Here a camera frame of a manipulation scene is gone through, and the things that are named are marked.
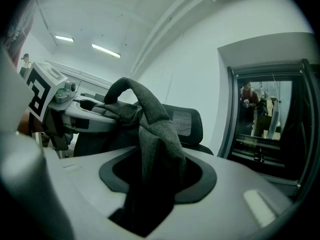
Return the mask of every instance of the gray fabric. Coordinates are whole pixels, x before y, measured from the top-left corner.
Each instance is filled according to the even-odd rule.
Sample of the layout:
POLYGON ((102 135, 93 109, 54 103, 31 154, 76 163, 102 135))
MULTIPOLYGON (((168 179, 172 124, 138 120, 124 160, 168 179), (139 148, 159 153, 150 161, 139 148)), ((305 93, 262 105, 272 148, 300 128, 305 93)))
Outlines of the gray fabric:
MULTIPOLYGON (((165 108, 142 84, 123 77, 110 87, 104 103, 92 111, 115 119, 120 137, 138 140, 141 148, 141 182, 130 186, 118 224, 145 237, 170 213, 175 193, 183 188, 185 153, 165 108), (138 104, 118 101, 127 89, 138 104)), ((119 136, 114 140, 118 146, 119 136)))
POLYGON ((117 120, 121 125, 138 124, 139 143, 142 151, 142 182, 151 178, 154 156, 157 150, 154 138, 158 137, 165 145, 163 152, 168 168, 179 165, 180 183, 186 169, 186 158, 178 138, 177 131, 158 99, 142 84, 123 77, 116 81, 104 98, 104 105, 95 106, 92 111, 117 120), (132 89, 141 106, 118 101, 118 97, 127 89, 132 89))

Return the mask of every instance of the ceiling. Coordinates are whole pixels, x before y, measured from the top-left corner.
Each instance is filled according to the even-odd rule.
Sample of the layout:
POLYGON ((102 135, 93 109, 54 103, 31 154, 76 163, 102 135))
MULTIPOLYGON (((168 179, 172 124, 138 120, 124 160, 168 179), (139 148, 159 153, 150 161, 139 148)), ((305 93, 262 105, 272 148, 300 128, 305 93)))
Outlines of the ceiling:
POLYGON ((40 10, 35 14, 32 33, 53 55, 94 60, 119 76, 127 76, 150 31, 175 1, 38 0, 40 10), (72 37, 74 43, 54 41, 49 33, 72 37), (91 44, 119 53, 121 58, 95 50, 91 44))

